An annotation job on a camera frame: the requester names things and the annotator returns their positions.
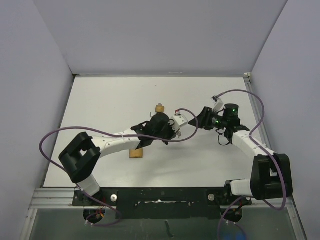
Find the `small brass padlock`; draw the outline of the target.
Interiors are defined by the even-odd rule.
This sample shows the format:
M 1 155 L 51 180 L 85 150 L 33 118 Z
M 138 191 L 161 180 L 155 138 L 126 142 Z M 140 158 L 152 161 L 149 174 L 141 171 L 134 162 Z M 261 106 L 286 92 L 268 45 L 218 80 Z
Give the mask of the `small brass padlock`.
M 149 113 L 150 118 L 152 118 L 155 114 L 157 113 L 164 113 L 165 112 L 165 107 L 162 103 L 158 103 L 155 108 L 154 111 L 151 111 Z

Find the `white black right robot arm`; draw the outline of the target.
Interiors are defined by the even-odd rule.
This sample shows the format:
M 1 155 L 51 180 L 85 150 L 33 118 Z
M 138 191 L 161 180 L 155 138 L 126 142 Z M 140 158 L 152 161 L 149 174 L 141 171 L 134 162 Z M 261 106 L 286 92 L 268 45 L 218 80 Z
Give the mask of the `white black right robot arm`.
M 264 147 L 254 137 L 250 129 L 241 124 L 239 106 L 225 104 L 222 110 L 204 107 L 201 113 L 189 122 L 191 126 L 207 131 L 223 130 L 228 143 L 239 148 L 252 160 L 252 171 L 249 179 L 231 180 L 230 187 L 222 192 L 223 200 L 235 204 L 241 196 L 256 200 L 278 199 L 286 193 L 293 195 L 290 159 L 286 154 L 279 154 Z

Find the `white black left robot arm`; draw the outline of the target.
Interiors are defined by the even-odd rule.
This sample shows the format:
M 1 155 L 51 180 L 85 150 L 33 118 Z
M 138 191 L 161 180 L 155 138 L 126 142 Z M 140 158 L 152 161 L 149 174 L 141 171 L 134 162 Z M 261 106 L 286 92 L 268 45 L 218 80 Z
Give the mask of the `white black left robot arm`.
M 168 117 L 158 112 L 149 121 L 142 122 L 112 136 L 89 136 L 79 133 L 60 153 L 58 159 L 74 184 L 84 193 L 84 200 L 95 206 L 102 199 L 101 188 L 93 176 L 93 170 L 100 158 L 126 151 L 148 147 L 155 138 L 173 140 L 180 128 L 187 124 L 184 116 Z

